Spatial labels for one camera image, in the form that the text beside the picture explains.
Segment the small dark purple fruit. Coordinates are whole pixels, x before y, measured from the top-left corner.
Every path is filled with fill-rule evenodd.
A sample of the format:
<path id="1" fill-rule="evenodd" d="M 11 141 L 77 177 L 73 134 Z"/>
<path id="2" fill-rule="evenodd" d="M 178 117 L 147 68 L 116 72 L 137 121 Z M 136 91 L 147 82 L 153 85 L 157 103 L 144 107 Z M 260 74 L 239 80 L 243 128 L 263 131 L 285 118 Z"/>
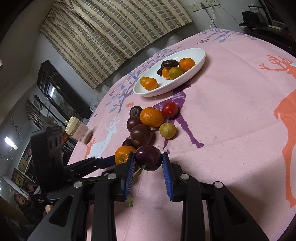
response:
<path id="1" fill-rule="evenodd" d="M 124 140 L 124 142 L 122 143 L 122 146 L 131 146 L 131 147 L 135 147 L 131 141 L 130 138 L 127 138 L 126 140 Z"/>

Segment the large dark purple tomato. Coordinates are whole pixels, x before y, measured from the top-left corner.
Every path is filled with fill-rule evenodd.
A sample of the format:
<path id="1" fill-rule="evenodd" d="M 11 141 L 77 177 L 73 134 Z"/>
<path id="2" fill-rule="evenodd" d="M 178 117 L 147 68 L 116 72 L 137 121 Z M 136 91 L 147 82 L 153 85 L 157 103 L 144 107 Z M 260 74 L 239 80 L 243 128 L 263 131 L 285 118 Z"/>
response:
<path id="1" fill-rule="evenodd" d="M 149 126 L 140 124 L 132 128 L 130 132 L 132 144 L 137 148 L 149 145 L 152 141 L 152 130 Z"/>

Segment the dark cherry with stem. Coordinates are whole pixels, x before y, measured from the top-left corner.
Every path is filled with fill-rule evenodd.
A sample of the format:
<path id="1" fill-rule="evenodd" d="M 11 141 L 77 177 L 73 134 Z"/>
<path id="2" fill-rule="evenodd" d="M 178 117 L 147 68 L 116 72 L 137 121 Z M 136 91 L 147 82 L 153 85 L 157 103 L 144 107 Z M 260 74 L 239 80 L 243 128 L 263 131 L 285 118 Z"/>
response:
<path id="1" fill-rule="evenodd" d="M 137 150 L 132 147 L 128 152 L 134 153 L 135 163 L 142 170 L 156 171 L 162 164 L 161 151 L 152 145 L 141 146 Z"/>

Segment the dark wrinkled fruit top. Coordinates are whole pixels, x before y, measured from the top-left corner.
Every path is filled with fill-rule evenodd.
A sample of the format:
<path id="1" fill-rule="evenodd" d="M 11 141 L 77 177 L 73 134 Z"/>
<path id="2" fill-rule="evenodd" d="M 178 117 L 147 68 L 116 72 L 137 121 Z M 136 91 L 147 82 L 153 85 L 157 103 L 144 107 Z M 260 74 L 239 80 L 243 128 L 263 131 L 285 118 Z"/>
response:
<path id="1" fill-rule="evenodd" d="M 140 106 L 133 106 L 129 111 L 129 116 L 131 117 L 140 117 L 142 112 L 142 108 Z"/>

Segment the dark wrinkled fruit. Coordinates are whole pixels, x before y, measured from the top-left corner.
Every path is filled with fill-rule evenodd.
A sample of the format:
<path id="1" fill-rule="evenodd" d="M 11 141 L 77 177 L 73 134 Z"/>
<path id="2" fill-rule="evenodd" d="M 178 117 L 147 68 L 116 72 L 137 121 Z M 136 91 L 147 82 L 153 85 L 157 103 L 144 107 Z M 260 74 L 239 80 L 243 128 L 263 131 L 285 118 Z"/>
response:
<path id="1" fill-rule="evenodd" d="M 163 68 L 173 68 L 173 67 L 178 67 L 178 66 L 179 66 L 179 62 L 174 59 L 169 59 L 169 60 L 165 60 L 162 62 Z"/>
<path id="2" fill-rule="evenodd" d="M 163 69 L 164 69 L 164 67 L 161 66 L 161 67 L 159 68 L 159 70 L 157 71 L 157 74 L 158 74 L 159 76 L 162 76 L 162 71 L 163 71 Z"/>
<path id="3" fill-rule="evenodd" d="M 129 116 L 131 117 L 140 117 L 142 112 L 142 108 L 140 106 L 133 106 L 129 111 Z"/>

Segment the large orange mandarin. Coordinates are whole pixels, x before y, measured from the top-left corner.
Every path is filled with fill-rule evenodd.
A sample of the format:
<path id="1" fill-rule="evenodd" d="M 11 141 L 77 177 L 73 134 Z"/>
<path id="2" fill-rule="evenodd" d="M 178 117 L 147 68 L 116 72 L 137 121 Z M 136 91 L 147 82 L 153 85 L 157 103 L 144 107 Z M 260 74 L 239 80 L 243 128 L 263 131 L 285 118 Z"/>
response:
<path id="1" fill-rule="evenodd" d="M 158 128 L 164 123 L 163 113 L 156 108 L 144 108 L 140 113 L 140 121 L 147 126 Z"/>

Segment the yellow-green longan fruit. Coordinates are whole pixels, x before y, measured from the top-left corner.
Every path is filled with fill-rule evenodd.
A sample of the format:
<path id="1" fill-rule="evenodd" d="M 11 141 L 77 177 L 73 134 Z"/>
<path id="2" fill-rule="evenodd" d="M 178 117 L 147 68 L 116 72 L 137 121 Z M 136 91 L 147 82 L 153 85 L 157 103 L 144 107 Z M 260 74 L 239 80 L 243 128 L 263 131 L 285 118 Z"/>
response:
<path id="1" fill-rule="evenodd" d="M 163 123 L 159 127 L 159 133 L 165 139 L 173 138 L 175 136 L 176 132 L 177 132 L 177 128 L 172 123 Z"/>

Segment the red cherry tomato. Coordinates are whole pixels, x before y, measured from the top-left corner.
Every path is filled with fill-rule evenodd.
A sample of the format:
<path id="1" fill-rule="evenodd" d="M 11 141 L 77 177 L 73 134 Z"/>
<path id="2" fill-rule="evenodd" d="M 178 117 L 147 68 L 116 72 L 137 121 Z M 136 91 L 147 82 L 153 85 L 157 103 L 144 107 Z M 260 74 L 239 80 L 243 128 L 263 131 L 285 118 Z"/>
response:
<path id="1" fill-rule="evenodd" d="M 163 105 L 162 113 L 165 118 L 173 118 L 178 113 L 178 106 L 172 101 L 166 102 Z"/>

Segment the small orange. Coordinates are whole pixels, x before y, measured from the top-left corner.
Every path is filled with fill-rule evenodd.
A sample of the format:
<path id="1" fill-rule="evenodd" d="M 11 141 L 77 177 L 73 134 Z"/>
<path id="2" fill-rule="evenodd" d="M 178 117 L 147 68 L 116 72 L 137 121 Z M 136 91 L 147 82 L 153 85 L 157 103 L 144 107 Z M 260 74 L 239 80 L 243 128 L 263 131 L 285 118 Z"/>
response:
<path id="1" fill-rule="evenodd" d="M 149 77 L 140 78 L 139 82 L 140 82 L 141 86 L 143 86 L 143 87 L 145 86 L 145 82 L 146 82 L 147 79 L 149 79 Z"/>
<path id="2" fill-rule="evenodd" d="M 158 87 L 158 82 L 156 79 L 154 78 L 147 78 L 143 84 L 143 87 L 147 90 L 147 91 L 151 91 L 154 90 Z"/>

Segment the orange mandarin back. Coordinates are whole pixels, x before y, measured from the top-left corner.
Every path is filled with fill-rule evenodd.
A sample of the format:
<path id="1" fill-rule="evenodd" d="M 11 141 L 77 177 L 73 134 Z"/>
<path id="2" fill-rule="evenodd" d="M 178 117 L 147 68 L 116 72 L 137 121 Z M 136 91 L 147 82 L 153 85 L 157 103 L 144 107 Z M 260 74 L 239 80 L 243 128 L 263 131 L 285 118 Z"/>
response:
<path id="1" fill-rule="evenodd" d="M 170 79 L 169 71 L 170 71 L 170 68 L 164 67 L 162 69 L 162 77 L 165 78 L 165 79 Z"/>

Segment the green-orange mandarin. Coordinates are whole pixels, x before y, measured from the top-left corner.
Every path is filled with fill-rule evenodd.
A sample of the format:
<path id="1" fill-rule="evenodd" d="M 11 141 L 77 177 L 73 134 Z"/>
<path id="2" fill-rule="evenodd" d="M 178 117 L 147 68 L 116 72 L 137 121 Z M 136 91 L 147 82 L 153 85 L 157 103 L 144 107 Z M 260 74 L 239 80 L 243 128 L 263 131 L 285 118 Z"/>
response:
<path id="1" fill-rule="evenodd" d="M 183 70 L 180 67 L 172 67 L 169 70 L 169 78 L 174 80 L 183 74 Z"/>

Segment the plastic jar with cream lid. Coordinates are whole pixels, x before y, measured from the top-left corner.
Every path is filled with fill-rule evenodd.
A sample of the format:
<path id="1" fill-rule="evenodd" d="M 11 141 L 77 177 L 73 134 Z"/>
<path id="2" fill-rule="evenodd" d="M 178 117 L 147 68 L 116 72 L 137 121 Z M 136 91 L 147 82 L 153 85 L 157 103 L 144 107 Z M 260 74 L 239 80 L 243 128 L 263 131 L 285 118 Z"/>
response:
<path id="1" fill-rule="evenodd" d="M 92 138 L 93 132 L 81 120 L 72 116 L 67 121 L 65 132 L 83 144 L 88 144 Z"/>

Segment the pink deer-print tablecloth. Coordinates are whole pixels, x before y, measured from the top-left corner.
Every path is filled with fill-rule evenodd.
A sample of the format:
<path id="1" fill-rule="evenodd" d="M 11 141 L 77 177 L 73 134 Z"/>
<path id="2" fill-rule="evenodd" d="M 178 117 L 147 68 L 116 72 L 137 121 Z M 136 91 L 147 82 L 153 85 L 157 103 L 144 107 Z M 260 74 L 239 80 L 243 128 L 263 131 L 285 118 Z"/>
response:
<path id="1" fill-rule="evenodd" d="M 189 48 L 206 52 L 203 68 L 182 87 L 145 98 L 133 87 L 163 58 Z M 155 146 L 204 183 L 222 182 L 277 240 L 295 216 L 295 57 L 245 34 L 210 29 L 154 54 L 116 82 L 88 122 L 94 134 L 77 144 L 74 163 L 108 157 L 129 132 L 133 106 L 179 105 L 177 136 Z"/>

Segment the white oval plate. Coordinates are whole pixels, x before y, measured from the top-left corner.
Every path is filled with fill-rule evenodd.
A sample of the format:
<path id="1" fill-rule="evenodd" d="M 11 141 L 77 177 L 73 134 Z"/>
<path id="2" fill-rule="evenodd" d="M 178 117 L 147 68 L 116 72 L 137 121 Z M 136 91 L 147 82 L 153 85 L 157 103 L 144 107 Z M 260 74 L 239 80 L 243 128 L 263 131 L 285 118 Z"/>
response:
<path id="1" fill-rule="evenodd" d="M 166 80 L 165 78 L 157 74 L 157 71 L 161 67 L 161 64 L 163 61 L 170 60 L 170 59 L 180 61 L 181 59 L 186 57 L 193 59 L 195 61 L 195 65 L 190 70 L 188 70 L 183 75 L 176 78 L 175 80 Z M 143 97 L 153 97 L 153 96 L 157 96 L 157 95 L 161 95 L 166 92 L 169 92 L 179 87 L 180 85 L 184 84 L 185 82 L 189 81 L 192 77 L 194 77 L 203 67 L 205 63 L 205 59 L 206 59 L 206 52 L 201 48 L 185 49 L 185 50 L 176 52 L 174 54 L 171 54 L 170 56 L 167 56 L 165 58 L 162 58 L 160 61 L 158 61 L 158 63 L 155 63 L 148 70 L 145 70 L 144 73 L 142 73 L 142 75 L 140 75 L 139 77 L 139 78 L 142 78 L 142 77 L 154 78 L 158 83 L 158 87 L 154 90 L 148 91 L 140 84 L 138 80 L 133 87 L 133 92 L 134 94 L 143 96 Z"/>

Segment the checkered beige curtain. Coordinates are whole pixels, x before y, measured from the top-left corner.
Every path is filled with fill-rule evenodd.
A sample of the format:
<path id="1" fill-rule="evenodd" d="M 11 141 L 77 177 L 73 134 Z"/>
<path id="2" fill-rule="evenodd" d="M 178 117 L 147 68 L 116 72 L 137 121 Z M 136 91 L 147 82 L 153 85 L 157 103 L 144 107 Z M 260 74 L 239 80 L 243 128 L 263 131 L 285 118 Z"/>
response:
<path id="1" fill-rule="evenodd" d="M 179 1 L 55 1 L 40 31 L 95 89 L 137 52 L 191 21 Z"/>

